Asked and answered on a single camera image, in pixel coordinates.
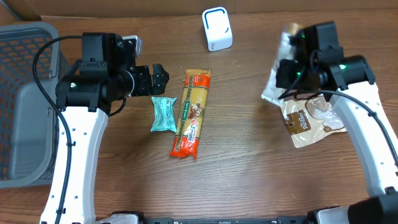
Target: orange wrapper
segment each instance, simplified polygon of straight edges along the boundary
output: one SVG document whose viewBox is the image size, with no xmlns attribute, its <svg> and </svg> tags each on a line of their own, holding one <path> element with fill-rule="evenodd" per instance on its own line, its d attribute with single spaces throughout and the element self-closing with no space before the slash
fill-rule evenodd
<svg viewBox="0 0 398 224">
<path fill-rule="evenodd" d="M 183 158 L 193 155 L 196 159 L 211 73 L 209 70 L 187 69 L 185 74 L 183 100 L 170 156 Z"/>
</svg>

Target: gray plastic bin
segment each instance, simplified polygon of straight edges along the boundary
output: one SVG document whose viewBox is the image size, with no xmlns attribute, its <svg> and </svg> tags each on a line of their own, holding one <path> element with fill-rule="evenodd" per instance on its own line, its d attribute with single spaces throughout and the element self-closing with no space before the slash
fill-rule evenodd
<svg viewBox="0 0 398 224">
<path fill-rule="evenodd" d="M 57 120 L 32 76 L 36 51 L 57 30 L 45 22 L 0 27 L 0 189 L 50 184 L 57 150 Z M 68 62 L 59 42 L 40 56 L 37 71 L 55 101 L 58 74 Z"/>
</svg>

